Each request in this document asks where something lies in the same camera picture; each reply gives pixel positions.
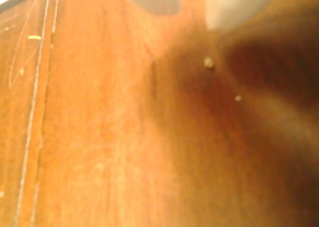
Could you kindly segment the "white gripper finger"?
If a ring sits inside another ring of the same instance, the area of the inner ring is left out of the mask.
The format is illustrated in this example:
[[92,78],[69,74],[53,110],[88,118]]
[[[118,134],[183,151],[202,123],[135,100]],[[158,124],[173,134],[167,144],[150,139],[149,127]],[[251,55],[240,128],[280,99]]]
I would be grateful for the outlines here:
[[248,20],[270,0],[206,0],[208,29],[232,29]]

